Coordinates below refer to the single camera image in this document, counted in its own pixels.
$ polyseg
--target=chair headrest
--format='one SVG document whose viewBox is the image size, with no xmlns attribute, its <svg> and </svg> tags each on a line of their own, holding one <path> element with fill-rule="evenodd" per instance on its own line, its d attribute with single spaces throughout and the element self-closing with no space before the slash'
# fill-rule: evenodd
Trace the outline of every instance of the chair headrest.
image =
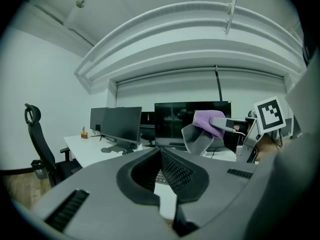
<svg viewBox="0 0 320 240">
<path fill-rule="evenodd" d="M 26 109 L 24 110 L 24 119 L 26 124 L 30 124 L 33 126 L 34 124 L 38 123 L 41 119 L 41 112 L 39 110 L 39 108 L 37 108 L 36 106 L 33 105 L 29 105 L 29 104 L 24 104 L 26 106 Z M 30 115 L 30 119 L 31 122 L 29 121 L 27 114 L 29 112 Z"/>
</svg>

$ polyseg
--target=keyboard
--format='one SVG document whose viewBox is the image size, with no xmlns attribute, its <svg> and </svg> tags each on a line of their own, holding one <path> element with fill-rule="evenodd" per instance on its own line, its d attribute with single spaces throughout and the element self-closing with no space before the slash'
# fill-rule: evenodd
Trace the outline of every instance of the keyboard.
<svg viewBox="0 0 320 240">
<path fill-rule="evenodd" d="M 158 175 L 156 176 L 156 179 L 155 179 L 155 183 L 160 183 L 160 184 L 164 184 L 164 185 L 169 185 L 167 183 L 167 180 L 165 179 L 162 171 L 160 170 Z"/>
</svg>

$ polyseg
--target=curved ceiling molding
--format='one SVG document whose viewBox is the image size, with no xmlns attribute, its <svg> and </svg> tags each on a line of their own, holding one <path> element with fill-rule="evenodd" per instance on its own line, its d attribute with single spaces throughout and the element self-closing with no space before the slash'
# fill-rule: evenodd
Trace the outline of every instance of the curved ceiling molding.
<svg viewBox="0 0 320 240">
<path fill-rule="evenodd" d="M 96 93 L 108 80 L 215 65 L 295 79 L 306 69 L 301 44 L 275 22 L 228 3 L 196 1 L 127 21 L 97 43 L 74 74 Z"/>
</svg>

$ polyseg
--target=person's hand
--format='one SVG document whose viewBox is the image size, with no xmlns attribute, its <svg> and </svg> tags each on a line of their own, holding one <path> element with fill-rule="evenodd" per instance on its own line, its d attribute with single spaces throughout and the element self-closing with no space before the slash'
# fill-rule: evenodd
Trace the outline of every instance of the person's hand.
<svg viewBox="0 0 320 240">
<path fill-rule="evenodd" d="M 239 125 L 235 125 L 233 129 L 239 131 Z M 249 125 L 247 134 L 251 129 L 251 125 Z M 258 154 L 256 155 L 255 161 L 259 162 L 265 155 L 268 153 L 274 153 L 279 151 L 279 146 L 271 139 L 268 134 L 263 135 L 261 140 L 256 144 L 256 149 Z"/>
</svg>

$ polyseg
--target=black monitor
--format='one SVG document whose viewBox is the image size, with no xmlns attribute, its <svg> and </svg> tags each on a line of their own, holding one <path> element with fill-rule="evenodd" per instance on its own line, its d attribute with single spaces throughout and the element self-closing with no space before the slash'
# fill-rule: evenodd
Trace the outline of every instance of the black monitor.
<svg viewBox="0 0 320 240">
<path fill-rule="evenodd" d="M 140 125 L 154 126 L 155 125 L 155 112 L 142 112 Z"/>
<path fill-rule="evenodd" d="M 139 141 L 141 107 L 107 108 L 101 125 L 101 134 L 112 138 L 115 142 Z"/>
<path fill-rule="evenodd" d="M 155 144 L 160 147 L 184 147 L 181 129 L 192 124 L 197 110 L 218 110 L 226 118 L 231 118 L 230 101 L 155 103 Z M 222 141 L 214 141 L 212 145 L 224 146 Z"/>
<path fill-rule="evenodd" d="M 101 131 L 101 125 L 105 117 L 106 107 L 91 108 L 90 129 Z"/>
</svg>

